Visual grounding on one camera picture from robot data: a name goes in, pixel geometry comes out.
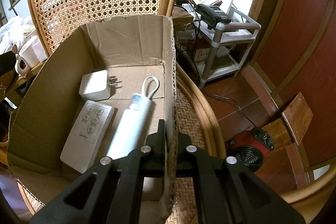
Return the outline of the white Midea remote control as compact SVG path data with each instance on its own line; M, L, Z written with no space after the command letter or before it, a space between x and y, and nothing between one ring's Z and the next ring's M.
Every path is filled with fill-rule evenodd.
M87 100L78 114L60 160L84 173L95 162L101 142L114 114L114 107Z

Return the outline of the white handheld flashlight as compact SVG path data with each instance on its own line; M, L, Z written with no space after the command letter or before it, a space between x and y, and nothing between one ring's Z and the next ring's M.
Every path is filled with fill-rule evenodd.
M141 92L132 94L108 148L108 157L120 159L138 146L151 108L151 99L158 89L159 80L151 75L143 81Z

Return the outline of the brown cardboard box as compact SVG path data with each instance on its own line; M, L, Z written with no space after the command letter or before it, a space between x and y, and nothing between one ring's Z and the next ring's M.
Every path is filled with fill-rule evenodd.
M177 153L175 118L175 49L170 18L145 14L113 17L78 27L54 51L37 74L17 109L7 158L13 176L41 203L49 203L79 173L60 155L84 100L79 94L85 74L107 70L121 88L105 104L116 110L98 151L106 154L123 111L144 80L157 77L151 113L143 137L165 120L167 156L164 178L146 178L139 221L165 223L171 215Z

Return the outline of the white power adapter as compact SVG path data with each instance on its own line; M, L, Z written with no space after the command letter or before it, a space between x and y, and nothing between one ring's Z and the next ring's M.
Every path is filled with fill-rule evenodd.
M106 100L121 87L120 83L121 81L116 76L110 76L107 70L85 74L81 78L79 95L84 100Z

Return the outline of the red black fan heater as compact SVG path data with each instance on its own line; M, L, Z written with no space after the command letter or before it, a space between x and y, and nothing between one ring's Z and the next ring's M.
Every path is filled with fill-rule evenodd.
M256 172L263 163L264 157L274 150L274 141L260 127L243 131L226 142L227 156L235 157L250 171Z

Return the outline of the wooden side table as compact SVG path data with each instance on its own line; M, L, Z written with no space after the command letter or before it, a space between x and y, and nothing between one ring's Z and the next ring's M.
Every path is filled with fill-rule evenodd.
M36 66L34 66L25 76L16 77L13 83L7 88L4 92L3 97L9 98L12 93L17 93L21 98L23 98L23 93L20 91L20 87L25 84L27 81L35 77L42 66L45 64L45 61L39 62Z

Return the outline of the white metal shelf rack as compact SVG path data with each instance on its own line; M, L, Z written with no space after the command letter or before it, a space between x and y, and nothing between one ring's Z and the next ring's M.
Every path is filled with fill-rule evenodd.
M188 58L199 77L200 90L203 90L209 81L232 73L238 74L261 29L258 22L234 6L229 7L227 15L231 18L231 22L228 24L219 22L214 29L209 29L199 15L193 21L196 39L194 45L197 46L204 40L209 50L208 52L201 50L199 61L195 61L192 57ZM230 53L237 45L245 45L240 61L236 61Z

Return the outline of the pink tissue box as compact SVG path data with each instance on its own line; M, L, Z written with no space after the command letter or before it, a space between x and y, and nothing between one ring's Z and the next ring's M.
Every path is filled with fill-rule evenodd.
M38 60L40 62L45 61L47 59L47 55L44 50L44 47L42 46L40 39L38 38L37 35L33 36L31 39L33 41L32 47L33 47L34 53L37 56Z

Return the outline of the cream mug front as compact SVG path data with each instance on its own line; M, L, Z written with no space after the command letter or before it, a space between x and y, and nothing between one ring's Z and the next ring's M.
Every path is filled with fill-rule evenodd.
M16 54L15 71L21 76L26 76L38 63L39 59L33 49L33 41L26 42Z

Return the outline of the black desk telephone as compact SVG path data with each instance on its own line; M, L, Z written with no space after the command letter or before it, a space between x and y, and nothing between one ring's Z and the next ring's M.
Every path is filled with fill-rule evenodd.
M231 18L219 6L198 4L195 10L201 15L201 20L207 24L208 29L215 29L219 22L223 24L231 22Z

